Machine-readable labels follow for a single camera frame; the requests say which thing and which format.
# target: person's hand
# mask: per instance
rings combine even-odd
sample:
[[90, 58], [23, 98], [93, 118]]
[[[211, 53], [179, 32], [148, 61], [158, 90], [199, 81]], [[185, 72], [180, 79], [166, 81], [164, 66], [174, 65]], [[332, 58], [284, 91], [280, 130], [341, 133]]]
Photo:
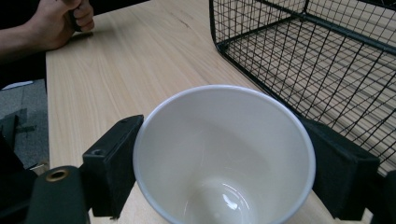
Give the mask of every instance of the person's hand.
[[28, 22], [0, 30], [0, 64], [65, 45], [75, 32], [69, 10], [73, 10], [81, 31], [93, 28], [93, 9], [89, 0], [41, 0]]
[[30, 29], [30, 38], [37, 51], [58, 49], [67, 43], [75, 32], [69, 10], [74, 10], [81, 31], [93, 28], [93, 9], [89, 0], [41, 0], [35, 15], [25, 24]]

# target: black wire mesh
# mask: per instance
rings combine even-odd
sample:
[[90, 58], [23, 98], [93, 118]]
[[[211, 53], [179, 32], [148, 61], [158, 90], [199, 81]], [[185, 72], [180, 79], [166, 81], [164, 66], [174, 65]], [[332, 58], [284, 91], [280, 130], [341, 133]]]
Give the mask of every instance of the black wire mesh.
[[396, 169], [396, 10], [362, 1], [210, 1], [219, 52], [295, 113]]

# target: paper cup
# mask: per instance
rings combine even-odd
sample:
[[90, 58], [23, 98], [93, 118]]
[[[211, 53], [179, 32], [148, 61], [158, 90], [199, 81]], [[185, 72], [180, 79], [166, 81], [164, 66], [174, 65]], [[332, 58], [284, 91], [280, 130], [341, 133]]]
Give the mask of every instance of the paper cup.
[[147, 117], [134, 173], [171, 223], [281, 223], [309, 194], [315, 155], [285, 106], [261, 92], [213, 85], [183, 91]]

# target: table surface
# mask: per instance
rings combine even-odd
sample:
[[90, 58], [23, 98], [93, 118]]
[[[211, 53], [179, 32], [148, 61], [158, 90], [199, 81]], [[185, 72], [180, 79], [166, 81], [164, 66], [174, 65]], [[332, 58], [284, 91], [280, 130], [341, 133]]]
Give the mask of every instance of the table surface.
[[[81, 155], [118, 120], [145, 117], [186, 89], [231, 84], [257, 90], [216, 51], [207, 0], [151, 0], [96, 16], [90, 35], [48, 52], [51, 167], [82, 164]], [[118, 220], [166, 223], [134, 188]], [[334, 223], [312, 191], [288, 223]]]

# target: finger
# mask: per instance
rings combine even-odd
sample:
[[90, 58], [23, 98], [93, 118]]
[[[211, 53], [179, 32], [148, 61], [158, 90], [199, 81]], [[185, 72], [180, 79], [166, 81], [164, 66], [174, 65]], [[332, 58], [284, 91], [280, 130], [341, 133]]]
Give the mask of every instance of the finger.
[[68, 12], [68, 16], [66, 16], [69, 20], [69, 24], [71, 24], [71, 26], [73, 27], [73, 29], [77, 32], [81, 32], [81, 28], [80, 26], [77, 24], [77, 20], [73, 15], [73, 10], [69, 10]]
[[93, 29], [94, 26], [95, 26], [94, 21], [91, 21], [91, 22], [85, 24], [84, 26], [81, 26], [80, 29], [82, 32], [87, 32], [87, 31], [90, 31], [91, 29]]
[[86, 24], [90, 23], [92, 21], [92, 13], [89, 13], [88, 15], [85, 15], [84, 17], [76, 18], [76, 24], [78, 26], [85, 26]]
[[84, 4], [84, 2], [81, 3], [81, 5], [79, 5], [79, 7], [74, 10], [74, 17], [76, 19], [85, 17], [87, 15], [93, 16], [93, 8], [89, 4]]
[[62, 2], [66, 7], [68, 7], [68, 10], [75, 9], [81, 4], [81, 0], [62, 0], [59, 2]]

